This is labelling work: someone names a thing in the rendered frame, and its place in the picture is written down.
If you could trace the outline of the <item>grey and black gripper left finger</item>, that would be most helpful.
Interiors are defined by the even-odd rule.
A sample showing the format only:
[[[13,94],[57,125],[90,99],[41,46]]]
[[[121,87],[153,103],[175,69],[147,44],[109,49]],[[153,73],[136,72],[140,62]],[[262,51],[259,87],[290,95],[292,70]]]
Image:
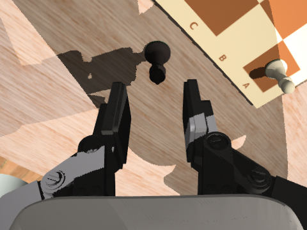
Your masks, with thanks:
[[[77,153],[47,172],[42,180],[0,197],[0,230],[9,230],[22,209],[42,199],[116,196],[115,173],[127,163],[130,124],[126,84],[113,82],[108,103],[100,104],[93,135],[80,141]]]

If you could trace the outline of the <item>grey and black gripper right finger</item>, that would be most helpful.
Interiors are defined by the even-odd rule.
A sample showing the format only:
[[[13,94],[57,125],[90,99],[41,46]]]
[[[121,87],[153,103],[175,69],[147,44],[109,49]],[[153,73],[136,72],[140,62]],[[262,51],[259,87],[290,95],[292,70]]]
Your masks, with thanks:
[[[287,204],[307,230],[307,187],[271,176],[266,168],[232,148],[230,138],[217,130],[210,100],[201,100],[197,79],[184,82],[182,119],[187,163],[198,171],[198,195],[271,197]]]

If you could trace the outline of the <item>wooden chessboard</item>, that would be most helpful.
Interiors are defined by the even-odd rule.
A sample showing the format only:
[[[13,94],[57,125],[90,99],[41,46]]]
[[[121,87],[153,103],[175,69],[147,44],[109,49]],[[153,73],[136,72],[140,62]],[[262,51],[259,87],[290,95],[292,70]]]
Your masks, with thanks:
[[[307,0],[156,0],[259,108],[283,94],[265,74],[275,59],[307,79]]]

